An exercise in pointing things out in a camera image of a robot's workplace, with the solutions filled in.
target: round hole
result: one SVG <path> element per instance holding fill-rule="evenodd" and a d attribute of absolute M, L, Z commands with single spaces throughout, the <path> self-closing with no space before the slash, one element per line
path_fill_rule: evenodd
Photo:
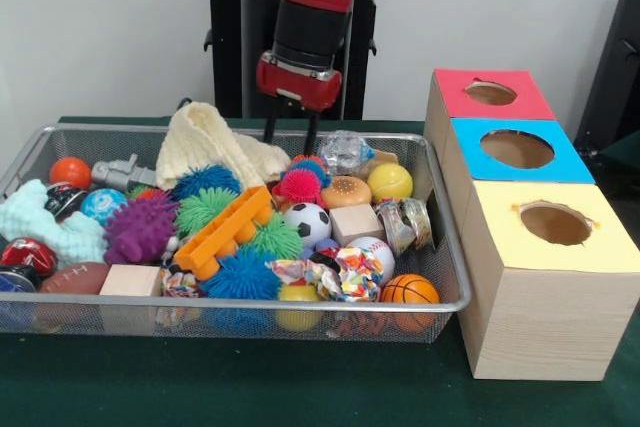
<path fill-rule="evenodd" d="M 565 205 L 536 202 L 523 206 L 520 218 L 533 235 L 552 244 L 578 245 L 591 235 L 591 224 Z"/>
<path fill-rule="evenodd" d="M 482 80 L 474 81 L 465 91 L 476 102 L 487 105 L 509 105 L 518 96 L 509 87 Z"/>
<path fill-rule="evenodd" d="M 487 155 L 518 169 L 537 169 L 555 156 L 553 148 L 540 137 L 517 130 L 496 130 L 480 141 Z"/>

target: basketball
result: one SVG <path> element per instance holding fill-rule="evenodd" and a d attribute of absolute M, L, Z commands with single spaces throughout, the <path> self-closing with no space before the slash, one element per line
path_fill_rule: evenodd
<path fill-rule="evenodd" d="M 440 295 L 426 278 L 417 274 L 404 274 L 389 282 L 380 298 L 381 302 L 409 304 L 438 304 Z M 419 334 L 427 330 L 436 320 L 434 314 L 396 313 L 393 314 L 396 326 L 405 332 Z"/>

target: red ball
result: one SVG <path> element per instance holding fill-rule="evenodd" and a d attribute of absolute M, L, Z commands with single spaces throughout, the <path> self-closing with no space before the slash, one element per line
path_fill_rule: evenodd
<path fill-rule="evenodd" d="M 81 262 L 56 272 L 42 283 L 45 294 L 98 295 L 109 274 L 109 265 Z"/>
<path fill-rule="evenodd" d="M 74 187 L 88 190 L 91 186 L 91 169 L 84 160 L 63 157 L 51 167 L 49 182 L 52 184 L 69 182 Z"/>
<path fill-rule="evenodd" d="M 19 238 L 10 242 L 2 252 L 0 264 L 32 265 L 40 277 L 50 277 L 56 271 L 56 254 L 42 242 Z"/>

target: soccer ball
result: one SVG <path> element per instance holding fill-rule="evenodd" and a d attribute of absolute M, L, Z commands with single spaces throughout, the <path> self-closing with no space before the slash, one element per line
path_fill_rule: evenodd
<path fill-rule="evenodd" d="M 329 215 L 316 204 L 295 204 L 284 213 L 284 221 L 298 229 L 305 247 L 313 248 L 317 242 L 331 237 Z"/>

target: yellow ball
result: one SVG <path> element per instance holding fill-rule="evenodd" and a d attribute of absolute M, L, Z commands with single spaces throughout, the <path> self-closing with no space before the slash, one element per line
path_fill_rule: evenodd
<path fill-rule="evenodd" d="M 373 200 L 406 199 L 413 193 L 411 174 L 398 164 L 380 164 L 369 174 L 367 184 Z"/>
<path fill-rule="evenodd" d="M 315 302 L 320 300 L 313 285 L 283 285 L 278 300 Z M 289 332 L 306 332 L 313 329 L 323 312 L 320 310 L 278 310 L 276 323 Z"/>

